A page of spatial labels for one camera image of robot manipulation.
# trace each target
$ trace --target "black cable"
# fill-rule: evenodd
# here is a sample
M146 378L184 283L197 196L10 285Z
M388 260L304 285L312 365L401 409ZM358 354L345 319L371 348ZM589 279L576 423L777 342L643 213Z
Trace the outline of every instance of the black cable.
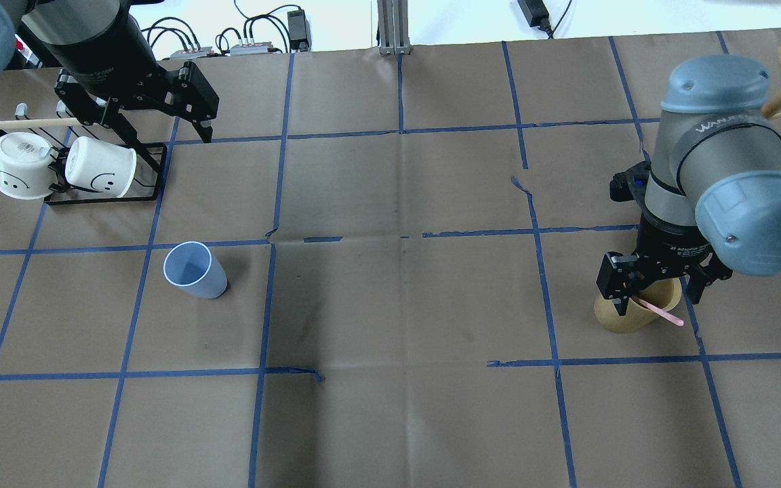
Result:
M201 42L198 41L198 36L196 36L195 30L193 30L192 26L189 25L188 22L184 21L181 18L172 18L171 16L167 16L166 18L160 18L157 21L153 22L153 25L151 25L150 27L155 27L158 24L161 24L162 22L164 22L165 20L174 20L174 21L177 21L177 22L182 22L182 24L185 25L188 28L188 31L192 33L192 38L195 40L195 44L198 45L198 49L201 49Z
M239 9L239 5L237 4L237 0L233 0L233 7L235 7L235 9L237 9L237 12L239 12L239 15L242 15L243 18L245 18L246 20L250 19L250 16L245 15L243 13L243 10ZM270 12L267 12L266 15L270 15L273 12L278 12L279 10L285 9L285 7L294 7L297 10L302 10L302 8L300 8L299 5L295 5L294 3L286 3L285 5L282 5L280 7L276 7L275 9L270 10Z
M559 25L562 24L562 19L565 18L565 14L568 13L568 9L571 8L571 2L572 0L568 0L568 4L565 6L565 11L562 12L562 16L559 18L559 21L556 22L556 25L554 25L550 32L548 32L548 39L553 39L555 32L559 30Z
M249 16L248 16L248 15L245 15L245 14L243 13L243 10L239 9L239 5L237 4L237 0L233 0L233 8L237 9L237 12L239 12L239 15L242 15L242 16L244 16L244 18L245 18L246 20L249 20Z
M239 36L239 30L236 30L236 29L235 29L235 28L233 28L233 27L228 27L228 28L225 28L225 30L221 31L221 34L220 34L220 36L225 36L225 34L227 33L227 31L233 31L233 33L237 35L237 38L238 38L238 39L239 39L239 41L242 43L242 41L243 41L243 37Z
M180 37L180 34L179 34L179 33L178 33L176 30L173 30L172 28L165 28L165 30L161 31L161 32L158 34L158 36L156 36L156 37L155 37L155 39L153 39L152 43L149 43L149 49L152 49L153 47L155 47L155 43L158 43L158 41L159 41L159 38L160 38L160 37L162 37L162 36L164 36L164 34L167 34L168 32L173 32L173 34L175 34L175 35L177 36L177 38L180 40L180 43L182 44L182 50L184 50L184 52L187 52L187 50L190 50L190 49L189 49L189 48L186 46L186 41L185 41L185 39L183 39L182 37Z
M158 28L158 30L161 30L159 36L155 37L156 40L158 40L161 34L164 34L165 31L173 31L174 34L176 34L176 36L180 38L180 43L182 43L183 50L186 51L189 50L189 47L186 46L186 43L188 43L188 45L191 46L191 49L195 49L195 44L192 44L192 40L188 38L188 34L186 34L186 32L183 31L181 28L157 26L157 27L142 28L140 32L146 32L146 41L149 42L149 37L151 36L150 32L156 30L156 28Z
M225 39L225 45L227 46L227 49L222 49L222 43L221 41ZM216 47L219 47L219 52L225 54L226 52L231 52L231 43L229 40L227 40L227 37L222 36L221 34L216 36Z
M245 24L243 24L243 31L245 32L245 26L249 26L249 37L254 39L254 34L252 34L252 27L255 25L255 21L261 20L261 19L267 19L267 21L270 22L270 24L273 24L273 27L276 28L276 31L279 32L279 36L282 36L282 43L285 44L285 52L291 52L290 45L291 45L291 33L288 31L288 27L285 25L284 22L282 22L279 18L276 16L272 16L270 14L261 14L259 16L254 16L253 18L248 19L245 21Z
M285 7L294 7L297 10L302 10L299 5L295 5L293 3L286 3L285 5L282 5L281 7L276 7L275 9L270 10L270 12L267 12L268 14L271 14L273 12L278 12L279 10L285 9Z

